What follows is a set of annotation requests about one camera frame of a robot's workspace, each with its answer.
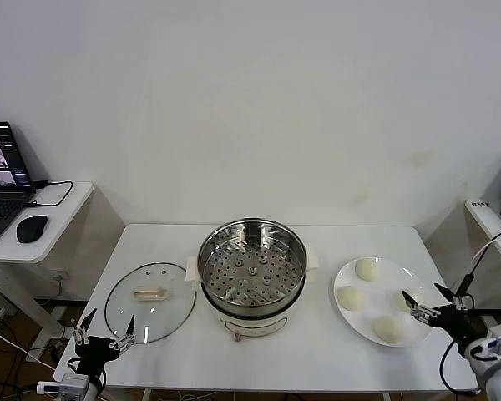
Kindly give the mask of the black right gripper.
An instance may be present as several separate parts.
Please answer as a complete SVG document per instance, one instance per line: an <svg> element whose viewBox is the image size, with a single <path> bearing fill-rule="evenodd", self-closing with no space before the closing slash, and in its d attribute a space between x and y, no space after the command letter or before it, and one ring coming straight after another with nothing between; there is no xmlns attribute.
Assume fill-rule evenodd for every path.
<svg viewBox="0 0 501 401"><path fill-rule="evenodd" d="M441 328L455 341L474 341L483 336L483 331L476 328L464 310L470 306L464 301L465 296L455 295L449 288L438 283L434 286L452 305L435 307L434 310L419 304L413 296L401 291L410 315L417 321L432 328Z"/></svg>

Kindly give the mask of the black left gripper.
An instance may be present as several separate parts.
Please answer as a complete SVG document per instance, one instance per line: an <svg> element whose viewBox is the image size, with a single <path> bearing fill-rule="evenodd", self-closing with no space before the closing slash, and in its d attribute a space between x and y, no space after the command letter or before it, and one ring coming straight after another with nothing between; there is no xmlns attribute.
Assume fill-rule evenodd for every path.
<svg viewBox="0 0 501 401"><path fill-rule="evenodd" d="M103 376L105 365L116 360L120 350L127 350L135 343L135 315L130 318L123 337L118 339L88 336L88 329L97 312L95 308L73 330L75 353L79 358L75 372L87 376Z"/></svg>

